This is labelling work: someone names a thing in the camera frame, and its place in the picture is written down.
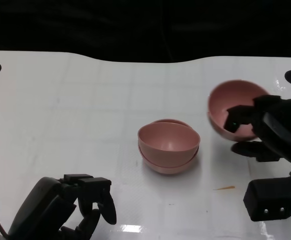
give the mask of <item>white tabletop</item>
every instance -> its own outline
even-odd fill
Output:
[[[210,57],[181,63],[108,62],[70,53],[0,51],[0,221],[9,230],[42,177],[90,174],[112,181],[117,224],[93,240],[287,240],[287,220],[252,222],[249,181],[287,177],[291,164],[231,152],[207,119],[210,91],[226,80],[255,82],[291,98],[291,58]],[[199,162],[180,175],[143,164],[137,131],[173,118],[201,136]],[[235,186],[234,189],[215,190]],[[82,220],[79,208],[65,224]]]

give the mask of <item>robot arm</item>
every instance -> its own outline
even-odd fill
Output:
[[[111,181],[87,174],[66,174],[59,180],[43,177],[17,212],[8,233],[0,224],[0,240],[90,240],[100,215],[116,224],[110,195]],[[82,222],[75,230],[62,226],[76,208],[78,198]]]
[[[277,162],[285,158],[291,163],[291,99],[264,95],[254,106],[228,109],[224,128],[232,133],[241,124],[251,124],[261,141],[238,142],[231,150],[255,157],[258,162]],[[252,180],[244,196],[244,204],[252,221],[286,219],[291,216],[291,173],[285,178]]]

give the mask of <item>stacked pink bowls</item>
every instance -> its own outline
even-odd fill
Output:
[[[249,81],[231,80],[221,83],[210,93],[208,100],[208,116],[212,127],[225,139],[235,142],[255,139],[251,124],[241,125],[235,133],[224,129],[227,109],[237,105],[253,106],[254,98],[268,94],[262,87]]]
[[[162,119],[143,126],[138,132],[138,147],[144,162],[162,174],[177,174],[195,160],[200,136],[189,125]]]

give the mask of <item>black curtain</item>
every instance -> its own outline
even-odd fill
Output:
[[[158,63],[291,57],[291,0],[0,0],[0,50]]]

